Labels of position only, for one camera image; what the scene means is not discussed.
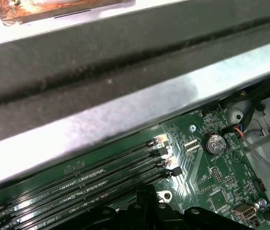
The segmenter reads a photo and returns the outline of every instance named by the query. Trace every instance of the dimm slot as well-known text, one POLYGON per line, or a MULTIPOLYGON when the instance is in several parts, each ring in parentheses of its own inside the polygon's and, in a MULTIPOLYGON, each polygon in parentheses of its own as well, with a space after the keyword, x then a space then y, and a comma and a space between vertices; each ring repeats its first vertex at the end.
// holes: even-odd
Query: dimm slot
MULTIPOLYGON (((135 183, 132 182, 130 187, 132 189, 134 189, 140 183, 151 181, 151 178, 158 179, 159 177, 160 177, 160 175, 153 174, 152 176, 150 176, 147 179, 142 178, 139 181, 137 180, 135 183)), ((36 229, 39 230, 39 229, 42 229, 44 227, 46 227, 44 230, 49 230, 49 229, 51 229, 51 228, 53 228, 61 223, 64 223, 65 221, 67 221, 71 218, 74 218, 74 217, 76 217, 76 216, 96 207, 96 206, 107 203, 108 200, 112 200, 112 198, 113 198, 110 195, 114 195, 116 193, 121 194, 121 191, 125 192, 125 190, 127 190, 128 187, 126 187, 124 189, 121 189, 121 188, 127 184, 130 184, 130 181, 124 182, 123 184, 120 184, 116 187, 113 187, 112 189, 110 189, 110 191, 107 191, 107 192, 102 193, 100 195, 96 195, 95 197, 91 198, 89 201, 81 202, 81 203, 79 203, 75 206, 72 206, 66 210, 63 210, 59 213, 56 213, 53 216, 48 217, 48 218, 46 218, 38 223, 35 223, 31 226, 28 226, 27 228, 25 228, 23 230, 36 230, 36 229)))
POLYGON ((89 194, 87 194, 88 192, 92 191, 92 189, 97 189, 99 186, 103 186, 107 183, 111 183, 110 179, 115 178, 115 177, 122 177, 124 174, 129 174, 130 171, 133 170, 146 170, 146 169, 141 169, 142 167, 144 167, 147 164, 151 164, 153 162, 156 162, 156 159, 143 159, 143 156, 140 157, 140 159, 136 159, 135 161, 132 161, 129 163, 129 165, 125 166, 124 168, 119 168, 115 170, 114 174, 109 175, 108 177, 103 178, 101 181, 97 181, 94 184, 91 184, 90 186, 87 186, 83 189, 77 190, 73 193, 67 194, 63 197, 60 197, 59 199, 56 199, 52 202, 49 202, 45 205, 42 205, 40 207, 31 207, 29 210, 26 210, 25 212, 30 211, 29 213, 23 214, 24 210, 17 212, 17 214, 22 214, 16 218, 13 218, 12 220, 10 220, 9 224, 5 225, 4 227, 2 227, 0 230, 7 230, 10 229, 18 224, 21 224, 29 219, 32 219, 38 215, 41 215, 45 212, 48 212, 54 208, 57 208, 57 206, 59 207, 60 205, 68 202, 69 205, 73 204, 73 200, 75 200, 78 197, 82 197, 82 199, 86 199, 87 197, 91 196, 89 194))
POLYGON ((132 153, 129 153, 126 156, 122 156, 114 161, 111 161, 110 163, 107 163, 99 168, 96 168, 92 172, 87 172, 77 179, 68 180, 68 181, 64 182, 63 184, 58 184, 58 185, 51 187, 45 191, 42 191, 41 193, 33 195, 32 197, 28 197, 27 198, 28 200, 22 200, 19 204, 13 204, 12 206, 9 206, 7 209, 5 209, 4 211, 0 212, 0 218, 5 217, 9 214, 12 214, 13 212, 16 212, 20 209, 26 208, 26 207, 28 207, 28 206, 30 206, 38 201, 41 201, 49 196, 53 196, 55 194, 56 194, 55 198, 62 196, 64 193, 70 192, 71 190, 74 190, 79 185, 84 183, 84 181, 87 179, 86 177, 88 175, 97 176, 98 174, 102 174, 102 173, 106 172, 106 167, 109 167, 109 166, 112 166, 116 163, 122 162, 125 159, 128 159, 132 156, 135 156, 143 151, 147 151, 147 149, 148 148, 145 147, 145 148, 136 150, 132 153))
POLYGON ((66 181, 66 180, 68 180, 68 179, 74 178, 74 177, 77 176, 77 173, 84 173, 84 172, 87 172, 87 171, 96 169, 96 168, 98 168, 98 167, 100 167, 100 166, 102 166, 102 165, 104 165, 104 164, 110 163, 111 161, 114 161, 114 160, 116 160, 116 159, 118 159, 118 158, 120 158, 120 157, 123 157, 123 156, 125 156, 125 155, 130 154, 130 153, 133 153, 134 151, 138 151, 138 150, 141 150, 141 149, 147 148, 147 147, 150 148, 150 147, 152 147, 152 146, 154 145, 154 144, 153 144, 153 141, 154 141, 153 139, 151 139, 151 140, 149 140, 149 141, 146 141, 145 143, 140 144, 140 145, 138 145, 138 146, 135 146, 135 147, 133 147, 133 148, 131 148, 131 149, 125 151, 125 152, 122 152, 121 154, 115 155, 115 156, 113 156, 113 157, 106 158, 106 159, 104 159, 104 160, 102 160, 102 161, 99 161, 98 163, 96 163, 96 164, 94 164, 94 165, 88 166, 88 167, 86 167, 86 168, 84 168, 84 169, 79 169, 79 170, 75 171, 75 172, 72 173, 72 174, 65 175, 65 176, 63 176, 63 177, 62 177, 61 179, 59 179, 59 180, 53 181, 53 182, 48 183, 48 184, 46 184, 46 185, 44 185, 44 186, 42 186, 42 187, 40 187, 40 188, 36 188, 36 189, 34 189, 34 190, 31 190, 31 191, 28 191, 28 192, 26 192, 26 193, 23 193, 23 194, 21 194, 21 195, 19 195, 19 196, 16 196, 16 197, 14 197, 13 199, 7 201, 7 204, 14 204, 14 203, 17 203, 17 202, 19 202, 19 201, 21 201, 21 200, 23 200, 23 199, 26 199, 26 198, 29 197, 29 196, 33 196, 33 195, 35 195, 35 194, 37 194, 37 193, 39 193, 39 192, 41 192, 41 191, 43 191, 43 190, 46 190, 46 189, 48 189, 48 188, 50 188, 50 187, 52 187, 52 186, 54 186, 54 185, 56 185, 56 184, 60 184, 60 183, 66 181))
MULTIPOLYGON (((136 159, 134 159, 134 160, 128 162, 128 164, 126 164, 126 165, 122 165, 122 166, 120 166, 120 167, 115 168, 115 169, 112 170, 112 171, 107 171, 107 173, 105 173, 105 174, 102 174, 102 175, 99 175, 98 177, 95 177, 95 178, 93 178, 93 179, 87 180, 85 184, 79 184, 79 185, 77 185, 77 187, 76 187, 75 189, 81 189, 82 187, 86 187, 86 186, 88 186, 88 185, 90 185, 90 184, 96 182, 97 180, 101 180, 101 179, 105 178, 106 176, 109 176, 109 175, 111 175, 111 174, 114 174, 115 172, 119 172, 119 171, 121 171, 121 170, 123 170, 123 169, 126 169, 126 168, 128 168, 128 167, 131 167, 132 165, 134 165, 134 164, 136 164, 136 163, 138 163, 138 162, 141 162, 141 165, 139 165, 139 166, 143 166, 143 165, 145 165, 145 164, 147 164, 147 163, 150 163, 150 162, 151 162, 151 159, 149 159, 149 154, 145 154, 145 155, 143 155, 143 156, 140 156, 140 157, 138 157, 138 158, 136 158, 136 159)), ((44 200, 42 200, 42 201, 40 201, 40 202, 35 203, 35 204, 33 205, 33 207, 29 206, 29 207, 26 208, 26 209, 19 210, 19 211, 17 211, 17 212, 12 213, 12 214, 11 214, 11 217, 15 217, 15 216, 21 215, 21 214, 23 214, 23 213, 25 213, 25 212, 27 212, 27 211, 30 211, 30 210, 32 210, 32 209, 34 209, 34 208, 37 208, 37 207, 40 206, 40 205, 43 205, 44 203, 47 203, 47 202, 49 202, 49 201, 51 201, 51 200, 54 200, 55 198, 57 198, 57 197, 56 197, 56 196, 48 197, 48 198, 46 198, 46 199, 44 199, 44 200)))
MULTIPOLYGON (((77 217, 77 216, 79 216, 79 215, 81 215, 81 214, 83 214, 83 213, 85 213, 85 212, 87 212, 87 211, 89 211, 89 210, 91 210, 93 208, 103 206, 103 205, 108 206, 109 204, 115 203, 115 202, 117 202, 117 201, 119 201, 121 199, 121 196, 125 196, 127 193, 129 194, 132 190, 134 190, 138 184, 153 184, 153 183, 156 184, 161 180, 163 180, 163 177, 161 175, 152 176, 151 178, 149 178, 149 179, 147 179, 145 181, 142 181, 141 183, 137 183, 134 186, 132 186, 132 187, 130 187, 128 189, 125 189, 125 191, 121 191, 121 192, 118 192, 118 193, 114 194, 114 197, 109 197, 107 199, 103 199, 101 202, 95 204, 94 206, 85 208, 85 209, 83 209, 83 210, 81 210, 81 211, 79 211, 79 212, 65 218, 65 219, 60 220, 59 222, 54 223, 53 225, 50 225, 50 226, 46 227, 43 230, 53 229, 53 228, 55 228, 55 227, 57 227, 57 226, 59 226, 61 224, 64 224, 68 220, 70 220, 72 218, 75 218, 75 217, 77 217)), ((56 228, 55 230, 63 230, 63 229, 65 229, 65 228, 64 227, 56 228)))
MULTIPOLYGON (((129 182, 130 180, 136 180, 136 177, 142 177, 142 176, 143 176, 143 175, 142 175, 143 173, 153 172, 153 170, 154 170, 155 172, 156 172, 156 171, 158 172, 158 171, 159 171, 159 168, 156 168, 156 169, 155 169, 155 167, 156 167, 155 165, 144 167, 143 169, 140 169, 140 170, 136 171, 136 174, 134 174, 134 175, 125 176, 124 178, 120 178, 119 180, 116 180, 116 181, 114 181, 114 182, 111 183, 111 184, 107 184, 107 185, 105 185, 105 186, 103 186, 103 187, 100 187, 100 188, 97 188, 97 189, 93 190, 93 191, 89 194, 89 196, 95 196, 95 195, 97 195, 97 194, 99 194, 99 193, 101 193, 101 192, 103 192, 103 191, 106 191, 106 190, 109 190, 109 189, 112 190, 112 187, 120 186, 121 184, 125 184, 125 183, 129 182)), ((80 202, 80 201, 82 201, 82 198, 81 198, 81 197, 80 197, 80 198, 77 198, 77 199, 75 199, 75 200, 73 200, 72 203, 71 203, 71 205, 72 205, 72 204, 76 204, 76 203, 78 203, 78 202, 80 202)), ((65 209, 65 208, 67 208, 67 207, 69 207, 69 206, 70 206, 69 204, 61 205, 61 206, 55 208, 55 209, 52 210, 52 211, 49 211, 49 212, 47 212, 47 213, 45 213, 45 214, 42 214, 42 215, 40 215, 40 216, 37 216, 37 217, 31 219, 28 223, 25 222, 25 223, 23 223, 23 224, 21 224, 21 225, 15 227, 14 229, 15 229, 15 230, 18 230, 18 229, 25 228, 25 227, 31 225, 32 223, 34 223, 34 222, 36 222, 36 221, 40 221, 40 220, 42 220, 43 218, 46 218, 46 217, 48 217, 48 216, 50 216, 50 215, 52 215, 52 214, 54 214, 54 213, 61 212, 63 209, 65 209)))
MULTIPOLYGON (((152 182, 150 183, 146 183, 146 184, 153 184, 153 183, 158 183, 159 181, 163 180, 164 178, 162 176, 157 176, 158 179, 152 179, 152 182)), ((116 200, 111 201, 110 203, 107 203, 106 206, 111 207, 113 209, 117 209, 120 207, 121 204, 125 203, 125 200, 127 200, 127 203, 133 203, 136 202, 136 192, 135 191, 131 191, 128 193, 125 193, 122 197, 119 197, 116 200)))

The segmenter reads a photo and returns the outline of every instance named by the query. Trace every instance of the ram slot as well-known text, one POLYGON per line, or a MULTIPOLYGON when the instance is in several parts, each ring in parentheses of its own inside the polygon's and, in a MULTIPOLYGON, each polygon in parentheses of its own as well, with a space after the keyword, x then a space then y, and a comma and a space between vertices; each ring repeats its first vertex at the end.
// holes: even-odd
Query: ram slot
POLYGON ((39 220, 42 220, 43 218, 47 217, 47 216, 50 216, 56 212, 59 212, 67 207, 69 207, 70 205, 74 205, 78 202, 81 202, 85 199, 88 199, 89 197, 91 196, 95 196, 103 191, 106 191, 114 186, 117 186, 119 185, 120 183, 123 183, 125 181, 128 181, 134 177, 138 177, 138 176, 141 176, 142 173, 145 173, 146 171, 149 171, 153 168, 156 168, 157 167, 157 162, 155 162, 154 164, 152 165, 146 165, 146 164, 142 164, 141 162, 134 165, 132 168, 128 168, 122 172, 117 172, 115 175, 111 175, 109 176, 108 178, 106 178, 105 180, 102 180, 100 182, 96 182, 94 184, 92 184, 91 186, 89 186, 86 191, 88 191, 89 193, 85 194, 85 192, 82 192, 80 191, 80 193, 82 192, 81 194, 81 197, 78 197, 78 198, 75 198, 73 199, 72 201, 66 203, 66 204, 62 204, 54 209, 50 209, 49 211, 47 211, 46 213, 44 214, 41 214, 37 217, 34 217, 31 219, 30 215, 31 213, 25 215, 25 217, 23 217, 22 221, 24 221, 24 223, 22 223, 21 225, 19 226, 16 226, 14 228, 11 228, 9 225, 16 225, 17 223, 14 223, 14 222, 10 222, 9 224, 5 225, 4 227, 1 228, 1 230, 6 230, 6 229, 21 229, 23 228, 24 226, 27 225, 27 221, 30 223, 30 222, 36 222, 36 221, 39 221, 39 220))
POLYGON ((139 175, 137 178, 132 178, 122 184, 119 184, 115 187, 112 187, 106 192, 103 192, 101 194, 98 194, 89 200, 85 200, 83 202, 80 202, 70 208, 67 208, 59 213, 56 213, 48 218, 43 219, 42 221, 39 221, 37 223, 27 223, 24 229, 22 228, 16 228, 21 230, 40 230, 45 228, 44 230, 49 230, 59 224, 64 223, 65 221, 68 221, 71 218, 74 218, 94 207, 107 204, 110 202, 113 198, 117 198, 118 194, 119 196, 121 194, 124 194, 126 190, 132 190, 135 189, 135 187, 138 184, 142 183, 150 183, 151 180, 159 179, 161 175, 159 174, 162 171, 162 169, 152 169, 148 171, 147 173, 139 175))
POLYGON ((33 196, 33 195, 35 195, 35 194, 37 194, 37 193, 39 193, 39 192, 42 192, 42 191, 44 191, 44 190, 46 190, 46 189, 48 189, 48 188, 51 188, 51 187, 53 187, 53 186, 55 186, 55 185, 57 185, 57 184, 61 184, 61 183, 63 183, 63 182, 66 181, 66 180, 75 178, 78 174, 81 174, 81 173, 85 173, 85 172, 94 170, 94 169, 96 169, 96 168, 98 168, 98 167, 100 167, 100 166, 103 166, 103 165, 105 165, 105 164, 107 164, 107 163, 110 163, 110 162, 112 162, 112 161, 114 161, 114 160, 117 160, 117 159, 120 158, 120 157, 126 156, 126 155, 128 155, 128 154, 130 154, 130 153, 133 153, 133 152, 135 152, 135 151, 138 151, 138 150, 150 148, 150 147, 154 146, 155 144, 157 144, 157 140, 155 140, 155 139, 148 140, 148 141, 146 141, 145 143, 140 144, 140 145, 137 145, 137 146, 135 146, 135 147, 133 147, 133 148, 131 148, 131 149, 125 151, 125 152, 122 152, 122 153, 120 153, 120 154, 117 154, 117 155, 115 155, 115 156, 113 156, 113 157, 106 158, 106 159, 104 159, 103 161, 99 161, 98 163, 96 163, 96 164, 94 164, 94 165, 92 165, 92 166, 88 166, 88 167, 85 167, 84 169, 77 170, 77 171, 75 171, 75 172, 72 173, 72 174, 65 175, 65 176, 63 176, 63 177, 62 177, 61 179, 59 179, 59 180, 53 181, 53 182, 51 182, 51 183, 48 183, 48 184, 46 184, 46 185, 44 185, 44 186, 42 186, 42 187, 39 187, 39 188, 37 188, 37 189, 34 189, 34 190, 31 190, 31 191, 22 193, 22 194, 20 194, 19 196, 16 196, 16 197, 14 197, 13 199, 9 200, 9 201, 7 202, 7 204, 15 204, 15 203, 18 203, 19 201, 22 201, 23 199, 26 199, 26 198, 28 198, 28 197, 30 197, 30 196, 33 196))
MULTIPOLYGON (((156 184, 163 179, 164 178, 161 175, 156 175, 156 176, 151 177, 145 181, 142 181, 140 184, 156 184)), ((121 199, 123 199, 121 197, 124 197, 125 195, 130 194, 130 193, 134 194, 134 197, 130 200, 130 202, 136 202, 135 188, 138 184, 135 184, 134 186, 130 186, 126 190, 122 190, 118 193, 115 193, 111 197, 104 198, 100 202, 98 202, 97 204, 94 204, 92 207, 85 208, 82 211, 79 211, 70 217, 67 217, 63 220, 60 220, 60 221, 54 223, 53 225, 46 227, 43 230, 51 230, 51 229, 65 230, 65 229, 69 228, 69 226, 73 226, 73 224, 74 224, 73 221, 77 221, 77 223, 82 224, 82 218, 83 218, 82 215, 85 214, 85 212, 90 211, 91 209, 96 208, 96 207, 100 207, 100 206, 109 206, 110 207, 111 204, 119 202, 121 199)))
POLYGON ((5 226, 3 226, 2 228, 0 228, 0 230, 7 230, 10 228, 13 228, 21 223, 24 223, 25 221, 28 221, 36 216, 39 216, 45 212, 49 212, 51 210, 54 210, 58 207, 60 207, 61 205, 65 206, 70 206, 75 204, 76 202, 79 202, 83 199, 87 199, 88 197, 91 196, 91 193, 93 190, 98 189, 102 186, 105 186, 107 184, 110 185, 110 183, 114 183, 116 184, 116 180, 117 178, 120 180, 127 180, 130 177, 134 176, 133 174, 137 174, 137 171, 139 172, 143 172, 146 170, 149 170, 155 166, 157 166, 157 159, 142 159, 141 160, 136 160, 133 162, 130 162, 130 164, 124 168, 117 168, 115 170, 114 174, 109 175, 108 177, 105 177, 95 183, 90 183, 90 186, 85 186, 84 188, 81 188, 73 193, 67 194, 63 197, 60 197, 54 201, 51 201, 49 203, 46 203, 45 205, 42 205, 40 207, 31 207, 27 210, 22 210, 21 212, 18 212, 18 214, 23 213, 24 211, 26 212, 23 215, 20 215, 16 218, 13 218, 12 220, 10 220, 10 222, 8 224, 5 224, 5 226))
POLYGON ((33 195, 32 197, 28 197, 26 200, 22 200, 18 204, 7 207, 4 211, 0 212, 0 218, 2 217, 9 218, 9 215, 12 216, 12 213, 24 209, 35 203, 42 205, 44 202, 41 201, 44 199, 46 200, 48 197, 53 196, 53 198, 58 198, 60 196, 63 196, 67 192, 71 192, 72 190, 77 189, 79 186, 82 186, 86 180, 91 179, 93 177, 97 177, 100 174, 105 174, 113 166, 117 167, 115 164, 124 164, 124 161, 129 161, 129 159, 132 159, 132 157, 136 157, 137 154, 146 153, 148 150, 149 148, 142 148, 132 153, 129 153, 128 151, 127 155, 119 157, 116 160, 112 160, 110 163, 106 163, 105 165, 98 167, 94 170, 91 170, 90 172, 86 172, 81 176, 77 175, 77 178, 75 179, 71 179, 62 184, 58 184, 54 187, 48 188, 47 190, 42 191, 41 193, 33 195))

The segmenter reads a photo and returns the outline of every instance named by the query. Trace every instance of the black ram slot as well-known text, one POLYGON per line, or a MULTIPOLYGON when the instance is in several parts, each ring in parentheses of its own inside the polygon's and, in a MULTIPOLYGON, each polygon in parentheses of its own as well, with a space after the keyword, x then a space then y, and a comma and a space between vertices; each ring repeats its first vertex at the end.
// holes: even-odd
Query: black ram slot
POLYGON ((73 205, 76 202, 79 202, 80 200, 86 199, 88 197, 91 196, 91 194, 89 194, 91 191, 104 186, 108 183, 115 183, 115 181, 110 181, 110 179, 112 179, 113 177, 118 178, 121 175, 124 174, 128 174, 126 176, 126 178, 129 178, 131 176, 131 174, 129 173, 136 173, 137 170, 139 170, 140 172, 142 172, 143 170, 148 170, 152 167, 155 167, 157 165, 157 160, 156 159, 145 159, 143 160, 142 157, 140 158, 140 160, 136 160, 135 162, 130 162, 129 165, 124 166, 123 168, 119 168, 115 170, 114 174, 109 175, 108 177, 102 178, 102 180, 93 183, 90 183, 90 186, 86 186, 84 188, 81 188, 75 192, 72 192, 70 194, 67 194, 63 197, 60 197, 56 200, 53 200, 49 203, 46 203, 40 207, 31 207, 27 210, 22 210, 19 211, 18 214, 22 214, 16 218, 13 218, 9 221, 8 224, 1 222, 0 226, 5 225, 1 228, 1 230, 7 230, 10 229, 12 227, 15 227, 16 225, 19 225, 29 219, 32 219, 38 215, 41 215, 45 212, 49 212, 50 210, 53 210, 55 208, 58 208, 59 206, 68 203, 68 205, 73 205))
POLYGON ((88 167, 87 169, 85 169, 84 171, 86 172, 88 169, 90 170, 94 170, 93 172, 95 172, 96 174, 93 174, 93 172, 87 172, 84 175, 77 175, 76 178, 68 180, 62 184, 58 184, 54 187, 48 188, 47 190, 44 190, 38 194, 33 195, 32 197, 28 197, 27 199, 21 200, 20 203, 18 204, 13 204, 11 206, 9 206, 8 208, 6 208, 4 211, 0 212, 0 218, 5 217, 5 218, 9 218, 9 214, 12 214, 13 212, 16 212, 20 209, 26 208, 32 204, 35 204, 43 199, 46 199, 50 196, 55 195, 55 198, 58 198, 59 196, 63 196, 66 192, 70 192, 74 189, 76 189, 78 186, 81 186, 84 181, 87 179, 86 176, 87 174, 93 174, 95 176, 97 176, 97 174, 102 174, 105 171, 102 171, 101 168, 104 167, 108 167, 111 166, 115 163, 118 163, 119 161, 123 161, 124 159, 134 156, 136 154, 138 154, 138 152, 141 152, 143 150, 147 150, 148 148, 142 148, 142 149, 135 149, 135 151, 130 153, 130 150, 127 151, 127 155, 121 156, 117 159, 115 158, 111 158, 111 161, 109 163, 106 163, 105 165, 95 168, 95 166, 91 166, 88 167))
POLYGON ((145 173, 145 172, 152 172, 153 170, 155 170, 156 172, 158 172, 160 169, 157 168, 156 164, 154 164, 154 165, 148 165, 148 166, 146 166, 144 168, 139 168, 135 172, 135 174, 125 176, 123 178, 120 178, 118 180, 115 180, 111 184, 106 184, 106 185, 104 185, 104 186, 102 186, 100 188, 97 188, 95 190, 92 190, 89 193, 89 195, 85 195, 84 197, 77 198, 77 199, 73 200, 70 204, 68 203, 68 204, 61 205, 61 206, 59 206, 59 207, 57 207, 57 208, 55 208, 55 209, 53 209, 51 211, 48 211, 48 212, 46 212, 44 214, 41 214, 40 216, 37 216, 37 217, 29 220, 28 222, 25 222, 25 223, 23 223, 23 224, 15 227, 14 229, 15 230, 18 230, 18 229, 25 228, 25 227, 29 226, 30 224, 32 224, 32 223, 34 223, 36 221, 40 221, 40 220, 42 220, 42 219, 44 219, 44 218, 46 218, 46 217, 48 217, 50 215, 53 215, 54 213, 57 213, 57 212, 60 212, 60 211, 64 210, 65 208, 69 207, 70 205, 74 205, 74 204, 76 204, 78 202, 81 202, 83 200, 83 198, 84 199, 87 199, 88 197, 91 197, 91 196, 97 196, 97 194, 100 194, 100 193, 102 193, 104 191, 107 191, 109 189, 112 189, 112 187, 119 186, 119 184, 124 184, 125 182, 127 182, 129 180, 134 180, 134 179, 136 179, 136 177, 141 177, 141 175, 143 173, 145 173))
POLYGON ((75 171, 72 174, 65 175, 61 179, 53 181, 51 183, 48 183, 48 184, 46 184, 46 185, 44 185, 44 186, 42 186, 40 188, 37 188, 37 189, 34 189, 32 191, 28 191, 26 193, 23 193, 23 194, 15 197, 15 198, 13 198, 12 200, 8 201, 7 204, 17 203, 17 202, 19 202, 19 201, 21 201, 23 199, 26 199, 27 197, 33 196, 33 195, 35 195, 35 194, 37 194, 37 193, 39 193, 41 191, 44 191, 44 190, 46 190, 46 189, 48 189, 50 187, 53 187, 53 186, 55 186, 57 184, 60 184, 60 183, 62 183, 64 181, 66 181, 66 180, 69 180, 71 178, 75 178, 78 175, 78 173, 85 173, 85 172, 88 172, 90 170, 94 170, 94 169, 96 169, 96 168, 98 168, 98 167, 100 167, 100 166, 102 166, 104 164, 110 163, 111 161, 114 161, 114 160, 116 160, 116 159, 118 159, 120 157, 126 156, 126 155, 128 155, 130 153, 133 153, 135 151, 138 151, 138 150, 141 150, 141 149, 147 148, 147 147, 152 147, 154 144, 156 144, 156 140, 154 140, 154 139, 149 140, 149 141, 147 141, 147 142, 145 142, 145 143, 143 143, 141 145, 135 146, 135 147, 133 147, 133 148, 121 153, 121 154, 118 154, 118 155, 116 155, 114 157, 107 158, 107 159, 105 159, 103 161, 98 162, 97 164, 86 167, 85 169, 80 169, 80 170, 75 171))
POLYGON ((142 179, 137 182, 133 181, 126 181, 123 184, 120 184, 116 187, 111 188, 109 191, 106 191, 102 194, 98 194, 94 196, 93 198, 86 200, 84 202, 78 203, 75 206, 72 206, 68 209, 65 209, 59 213, 56 213, 40 222, 37 223, 30 223, 25 229, 23 230, 33 230, 33 229, 42 229, 49 230, 55 226, 58 226, 69 219, 72 219, 92 208, 95 208, 100 205, 104 205, 109 203, 114 198, 118 198, 118 196, 123 195, 126 191, 130 191, 132 189, 135 189, 137 185, 142 183, 151 183, 151 181, 159 179, 161 175, 155 175, 155 173, 150 176, 148 179, 142 179), (130 184, 130 186, 123 189, 123 186, 130 184))

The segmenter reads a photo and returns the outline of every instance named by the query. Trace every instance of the mounting screw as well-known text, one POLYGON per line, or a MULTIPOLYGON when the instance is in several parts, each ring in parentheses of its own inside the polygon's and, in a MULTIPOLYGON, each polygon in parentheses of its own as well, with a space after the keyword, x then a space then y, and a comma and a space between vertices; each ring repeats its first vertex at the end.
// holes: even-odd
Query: mounting screw
POLYGON ((159 208, 165 208, 165 205, 164 204, 159 204, 158 207, 159 208))
POLYGON ((109 213, 110 213, 110 212, 109 212, 108 210, 104 210, 104 211, 103 211, 103 214, 104 214, 104 215, 107 215, 107 214, 109 214, 109 213))
POLYGON ((197 215, 200 212, 199 212, 199 210, 197 210, 197 209, 194 208, 194 209, 191 210, 191 213, 197 215))
POLYGON ((266 106, 263 103, 259 103, 256 106, 256 110, 259 111, 259 112, 263 112, 265 109, 266 109, 266 106))
POLYGON ((194 133, 197 130, 197 127, 195 125, 190 125, 189 126, 189 131, 194 133))
POLYGON ((168 199, 170 199, 170 198, 171 198, 171 195, 170 195, 170 193, 165 193, 165 194, 164 194, 164 197, 165 197, 165 199, 167 199, 167 200, 168 200, 168 199))
POLYGON ((242 96, 242 97, 246 96, 246 94, 247 94, 247 93, 246 93, 245 91, 241 91, 241 92, 240 92, 240 96, 242 96))

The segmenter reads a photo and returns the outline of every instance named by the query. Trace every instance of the silver metal frame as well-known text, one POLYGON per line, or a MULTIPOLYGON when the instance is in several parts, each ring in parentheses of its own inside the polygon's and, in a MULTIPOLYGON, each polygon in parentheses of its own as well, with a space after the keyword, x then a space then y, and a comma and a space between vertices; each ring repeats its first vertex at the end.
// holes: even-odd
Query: silver metal frame
POLYGON ((222 98, 269 73, 270 44, 0 141, 0 183, 222 98))

